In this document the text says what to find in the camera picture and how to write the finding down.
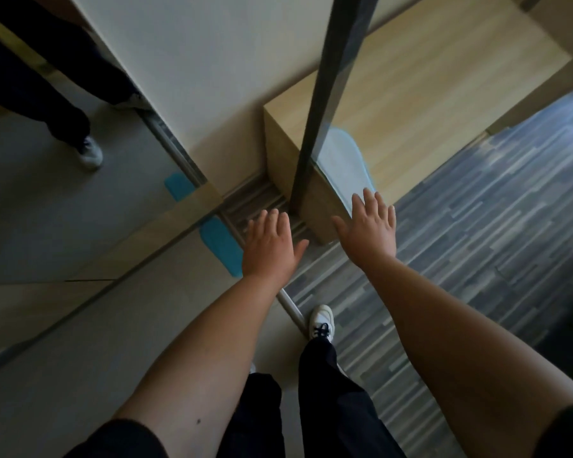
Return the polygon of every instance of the shoe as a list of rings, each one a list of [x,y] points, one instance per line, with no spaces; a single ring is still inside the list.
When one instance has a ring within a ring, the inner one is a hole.
[[[310,339],[325,338],[333,342],[336,324],[333,321],[333,312],[326,305],[319,305],[312,311],[308,326]]]
[[[82,166],[88,170],[99,169],[104,161],[104,154],[102,154],[98,142],[90,136],[85,138],[83,145],[80,148],[75,148],[75,150]]]
[[[140,93],[135,92],[123,102],[113,105],[115,109],[141,109],[141,110],[153,110],[151,105],[148,103],[146,98]]]

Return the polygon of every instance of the dark vertical post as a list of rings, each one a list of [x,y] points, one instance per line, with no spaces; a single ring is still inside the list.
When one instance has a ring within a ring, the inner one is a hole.
[[[299,153],[290,211],[298,213],[378,0],[334,0]]]

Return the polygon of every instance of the black sleeve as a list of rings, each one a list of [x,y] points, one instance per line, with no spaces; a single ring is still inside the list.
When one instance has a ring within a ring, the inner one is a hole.
[[[147,427],[131,420],[112,420],[64,458],[168,458]]]
[[[563,410],[537,443],[534,458],[573,458],[573,406]]]

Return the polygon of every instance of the left arm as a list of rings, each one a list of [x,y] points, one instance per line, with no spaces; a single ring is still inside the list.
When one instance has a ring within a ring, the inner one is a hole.
[[[288,215],[249,222],[244,278],[206,308],[146,373],[115,418],[136,420],[170,457],[215,454],[251,367],[261,325],[307,241],[293,248]]]

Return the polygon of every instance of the pant leg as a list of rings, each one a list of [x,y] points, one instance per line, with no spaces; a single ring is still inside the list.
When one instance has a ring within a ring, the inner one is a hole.
[[[337,367],[334,346],[311,340],[299,360],[299,414],[307,457],[400,457],[367,392]]]
[[[0,22],[75,84],[118,104],[136,91],[127,75],[99,54],[82,27],[66,22],[33,0],[0,0]]]
[[[75,148],[90,134],[85,113],[1,43],[0,106],[45,122],[55,138]]]
[[[280,386],[269,374],[249,375],[217,458],[284,458]]]

